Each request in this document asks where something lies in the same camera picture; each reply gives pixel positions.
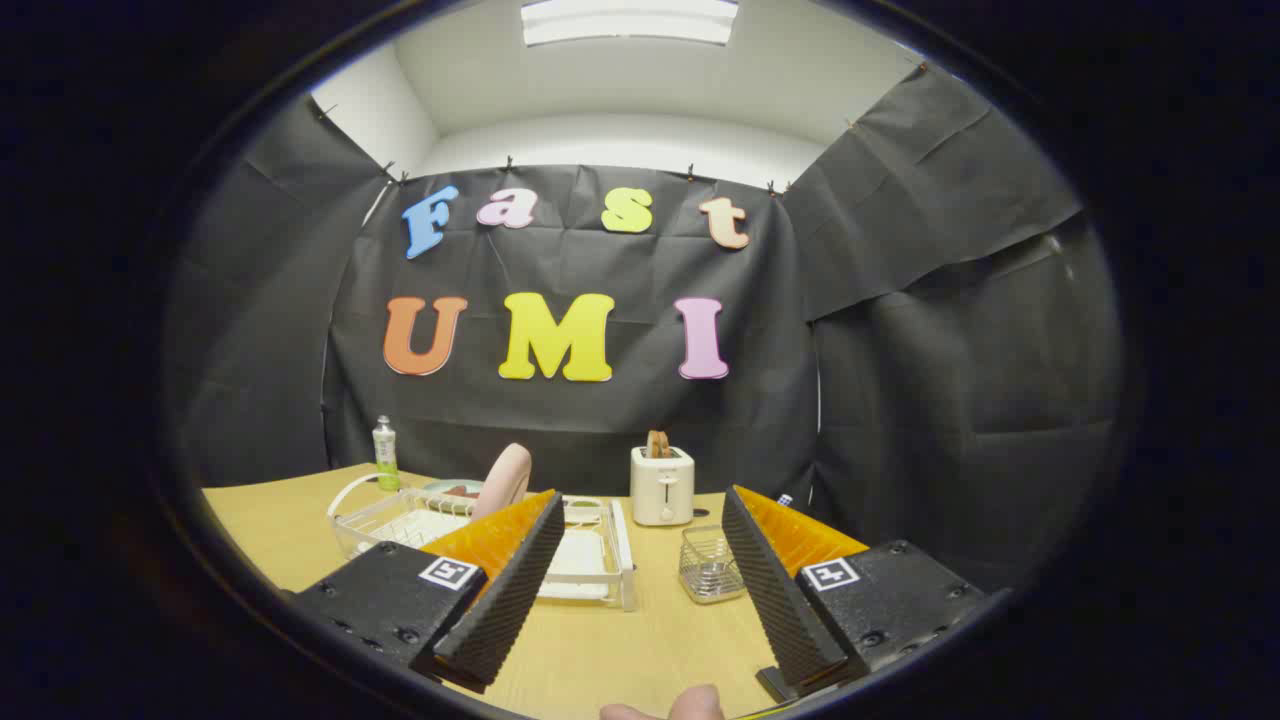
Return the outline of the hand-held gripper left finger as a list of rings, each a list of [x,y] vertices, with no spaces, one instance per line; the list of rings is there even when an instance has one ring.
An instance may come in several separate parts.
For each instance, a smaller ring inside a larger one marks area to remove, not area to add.
[[[483,693],[495,682],[564,534],[549,489],[435,541],[374,543],[296,596],[375,660]]]

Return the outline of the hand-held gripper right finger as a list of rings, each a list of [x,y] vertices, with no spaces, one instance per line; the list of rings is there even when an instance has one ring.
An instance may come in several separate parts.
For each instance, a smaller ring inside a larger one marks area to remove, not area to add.
[[[950,635],[988,596],[905,539],[868,546],[741,486],[722,528],[783,684],[858,682]]]

